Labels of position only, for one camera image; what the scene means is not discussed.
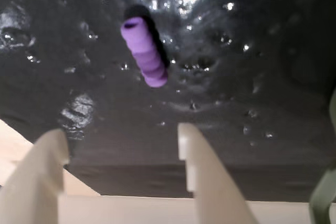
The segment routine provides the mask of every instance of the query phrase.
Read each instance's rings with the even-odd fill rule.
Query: green object
[[[336,89],[330,100],[329,113],[336,131]],[[312,224],[330,224],[329,209],[335,197],[336,162],[327,169],[310,197],[309,211]]]

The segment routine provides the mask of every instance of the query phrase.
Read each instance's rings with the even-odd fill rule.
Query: wet black surface
[[[30,141],[63,127],[70,171],[102,194],[185,197],[176,126],[188,121],[248,199],[307,200],[335,158],[334,3],[0,0],[0,118]],[[119,32],[137,5],[170,60],[160,89]]]

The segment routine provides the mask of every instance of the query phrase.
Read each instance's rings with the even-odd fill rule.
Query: purple tube
[[[146,21],[141,17],[126,20],[121,27],[121,36],[131,50],[147,85],[152,88],[165,85],[168,79],[167,70]]]

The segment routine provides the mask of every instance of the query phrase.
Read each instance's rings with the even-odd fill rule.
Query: purple hose barb
[[[152,88],[165,85],[168,79],[167,71],[146,21],[141,17],[126,20],[121,27],[121,35],[131,50],[147,85]]]

